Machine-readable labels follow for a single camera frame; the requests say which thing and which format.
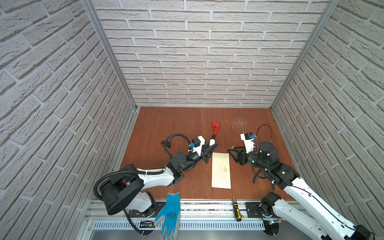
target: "white robotic arm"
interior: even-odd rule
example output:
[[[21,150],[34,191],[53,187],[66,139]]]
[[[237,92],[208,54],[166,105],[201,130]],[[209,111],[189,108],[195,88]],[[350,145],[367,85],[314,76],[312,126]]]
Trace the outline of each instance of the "white robotic arm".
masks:
[[[160,172],[163,169],[152,169],[152,170],[144,170],[144,169],[137,169],[139,171],[143,172]],[[143,180],[144,187],[141,190],[156,187],[156,186],[168,186],[170,185],[173,180],[175,179],[172,171],[168,168],[164,168],[164,172],[158,175],[139,175],[139,178]],[[149,209],[153,205],[153,198],[149,192],[139,192],[135,196],[135,198],[132,199],[132,201],[128,204],[126,208],[128,209],[134,209],[139,212],[145,212],[147,209]]]
[[[371,232],[367,228],[354,225],[344,218],[317,195],[292,167],[281,163],[278,150],[271,142],[259,143],[256,152],[248,152],[245,140],[244,143],[243,148],[228,149],[235,162],[240,165],[249,163],[261,169],[268,180],[296,199],[314,219],[291,207],[274,192],[268,193],[261,200],[259,207],[263,216],[281,217],[313,240],[367,240],[370,238]]]

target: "red tool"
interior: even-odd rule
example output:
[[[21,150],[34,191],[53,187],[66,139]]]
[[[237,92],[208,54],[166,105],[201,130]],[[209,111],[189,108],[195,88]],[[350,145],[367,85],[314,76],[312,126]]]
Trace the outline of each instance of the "red tool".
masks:
[[[215,139],[216,134],[217,134],[217,131],[218,131],[218,128],[220,127],[220,123],[218,123],[218,122],[213,122],[213,123],[212,123],[212,127],[213,127],[213,129],[214,129],[214,134],[212,135],[211,139]]]

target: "black cable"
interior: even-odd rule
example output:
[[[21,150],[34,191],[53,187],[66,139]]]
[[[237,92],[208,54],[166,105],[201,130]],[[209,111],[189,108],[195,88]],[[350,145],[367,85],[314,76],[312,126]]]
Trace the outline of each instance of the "black cable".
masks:
[[[120,170],[120,171],[116,171],[116,172],[111,172],[111,173],[108,173],[104,176],[102,176],[99,180],[96,181],[96,183],[93,185],[93,194],[99,199],[99,200],[103,200],[103,197],[99,194],[99,191],[98,191],[98,187],[100,185],[100,183],[102,181],[104,181],[105,179],[113,176],[113,175],[116,175],[116,174],[122,174],[122,173],[125,173],[125,174],[129,174],[129,173],[132,173],[132,174],[142,174],[142,175],[159,175],[159,174],[162,174],[164,172],[164,170],[161,170],[161,171],[158,171],[158,172],[144,172],[144,171],[127,171],[127,170]]]
[[[256,173],[252,166],[252,171],[255,173],[255,177],[253,178],[253,183],[256,182],[256,179],[259,177],[261,179],[266,179],[266,177],[260,177],[259,174],[262,173],[261,169]]]
[[[357,231],[356,229],[351,228],[351,227],[345,225],[345,224],[344,224],[341,220],[339,220],[333,213],[331,213],[331,211],[329,211],[328,208],[326,208],[326,207],[324,206],[324,204],[322,204],[322,203],[321,203],[315,196],[313,196],[313,195],[312,195],[311,193],[309,193],[308,191],[306,191],[306,190],[304,190],[304,189],[302,189],[302,188],[300,188],[300,187],[296,187],[296,186],[290,186],[290,187],[295,187],[295,188],[297,188],[297,189],[300,189],[300,190],[302,190],[302,191],[308,193],[308,195],[309,195],[310,197],[313,197],[316,201],[318,201],[318,202],[320,203],[320,205],[321,205],[323,208],[325,208],[325,210],[327,210],[327,211],[328,211],[334,218],[336,218],[337,221],[341,222],[345,227],[347,227],[347,228],[349,228],[349,229],[351,229],[351,230],[354,230],[354,231],[356,231],[356,232],[359,232],[359,231]],[[372,235],[373,235],[373,240],[375,240],[375,234],[374,234],[373,232],[359,232],[359,233],[369,233],[369,234],[372,234]]]
[[[169,139],[171,139],[171,138],[173,138],[173,137],[175,137],[175,136],[183,137],[183,138],[185,138],[185,140],[187,140],[188,145],[191,144],[191,141],[188,139],[188,137],[187,137],[186,135],[184,135],[184,134],[181,134],[181,133],[175,133],[175,134],[172,134],[171,136],[167,137],[167,138],[164,140],[163,148],[164,148],[164,151],[170,156],[170,158],[172,158],[172,154],[171,154],[170,152],[168,152],[168,150],[167,150],[167,146],[166,146],[165,143],[166,143]]]
[[[127,210],[124,209],[124,214],[129,222],[129,224],[133,227],[133,229],[138,232],[141,236],[146,236],[148,234],[150,234],[151,232],[153,232],[153,230],[140,230],[138,229],[135,224],[132,222],[131,218],[128,216],[128,213],[127,213]]]
[[[257,152],[257,134],[259,133],[259,130],[260,130],[260,128],[262,127],[262,126],[268,126],[269,127],[269,130],[271,131],[271,140],[270,140],[270,142],[272,142],[272,128],[268,125],[268,124],[262,124],[258,129],[257,129],[257,132],[256,132],[256,142],[255,142],[255,150],[256,150],[256,152]]]

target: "aluminum frame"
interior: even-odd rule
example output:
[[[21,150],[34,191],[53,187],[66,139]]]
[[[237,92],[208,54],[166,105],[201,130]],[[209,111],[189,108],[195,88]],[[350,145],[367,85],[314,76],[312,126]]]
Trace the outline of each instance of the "aluminum frame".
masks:
[[[157,201],[165,202],[166,199],[156,199]],[[245,209],[246,202],[260,202],[260,200],[237,200],[242,220],[271,220],[276,221],[277,218],[248,218],[247,210]],[[287,200],[292,207],[310,216],[308,211],[295,200]],[[181,218],[180,220],[233,220],[232,200],[216,200],[216,199],[181,199]],[[100,200],[93,200],[89,206],[86,216],[83,220],[81,228],[77,234],[76,240],[89,240],[92,234],[93,227],[97,220],[125,220],[124,212],[121,211],[115,215],[108,215],[105,205]],[[132,218],[132,220],[151,220],[154,218]]]
[[[317,41],[317,38],[320,36],[321,32],[323,31],[325,25],[327,24],[329,18],[335,11],[337,5],[339,5],[339,2],[341,0],[329,0],[327,6],[325,7],[319,21],[317,22],[314,30],[312,31],[311,35],[308,37],[307,42],[305,43],[303,49],[301,50],[299,56],[297,57],[295,63],[293,64],[291,70],[289,71],[287,77],[285,78],[285,81],[283,85],[281,86],[279,92],[276,95],[276,98],[273,100],[271,104],[271,111],[273,111],[277,104],[280,102],[280,99],[283,97],[285,90],[291,83],[293,77],[296,75],[297,71],[299,70],[300,66],[303,64],[305,58],[311,51],[314,43]]]
[[[136,111],[131,111],[128,121],[125,126],[125,130],[122,133],[119,145],[116,149],[115,156],[112,159],[111,166],[109,167],[108,172],[117,171],[120,169],[122,158],[124,157],[125,150],[127,149],[129,139],[131,138],[133,128],[136,123],[137,116],[139,115],[140,107]]]
[[[111,44],[109,43],[107,34],[104,31],[103,25],[101,24],[100,18],[97,15],[97,12],[92,3],[92,0],[82,0],[82,2],[83,2],[84,9],[87,12],[89,19],[95,29],[95,32],[98,35],[100,42],[105,50],[105,53],[107,54],[107,57],[111,62],[111,66],[116,73],[116,76],[121,84],[121,87],[123,88],[124,93],[128,98],[128,102],[132,107],[132,109],[136,111],[137,105],[132,97],[132,94],[129,90],[127,83],[125,82],[125,78],[122,74],[120,65],[116,59],[116,56],[115,56],[115,53],[113,52]]]

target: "vent slot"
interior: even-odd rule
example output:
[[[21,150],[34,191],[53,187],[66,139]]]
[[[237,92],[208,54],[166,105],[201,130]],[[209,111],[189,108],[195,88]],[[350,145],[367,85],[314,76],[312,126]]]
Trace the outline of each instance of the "vent slot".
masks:
[[[140,221],[132,220],[139,228]],[[155,228],[160,230],[163,223]],[[265,230],[262,220],[180,220],[180,230]],[[96,220],[94,230],[133,230],[127,220]]]

